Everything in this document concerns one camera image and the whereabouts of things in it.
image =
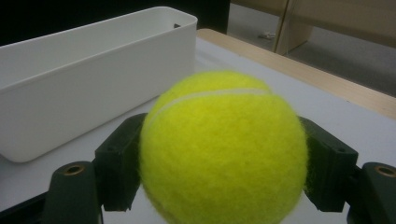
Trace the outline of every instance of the tennis ball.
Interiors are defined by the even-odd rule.
[[[304,188],[304,129],[255,77],[187,77],[148,113],[140,144],[142,185],[169,223],[279,223]]]

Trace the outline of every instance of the dark background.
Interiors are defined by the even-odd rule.
[[[158,6],[196,16],[198,29],[227,31],[230,0],[5,0],[0,4],[0,46]]]

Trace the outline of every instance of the floor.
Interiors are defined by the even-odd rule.
[[[273,40],[278,17],[231,4],[228,35],[263,49]],[[315,27],[307,42],[285,55],[339,77],[396,97],[396,49]]]

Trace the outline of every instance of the white table surface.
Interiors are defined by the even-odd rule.
[[[233,69],[265,80],[274,92],[286,98],[298,114],[335,135],[360,153],[358,165],[378,161],[396,165],[396,120],[337,98],[226,49],[197,38],[195,70]],[[155,99],[83,134],[46,155],[25,163],[0,157],[0,211],[22,203],[48,190],[56,169],[72,161],[92,161],[94,151],[126,119],[149,111]],[[295,210],[282,222],[347,223],[348,206],[343,214],[325,214],[303,195]],[[154,211],[140,189],[132,210],[126,213],[104,212],[105,223],[165,223]]]

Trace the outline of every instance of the white plastic bin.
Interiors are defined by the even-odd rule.
[[[197,19],[154,7],[0,48],[0,154],[29,161],[193,73]]]

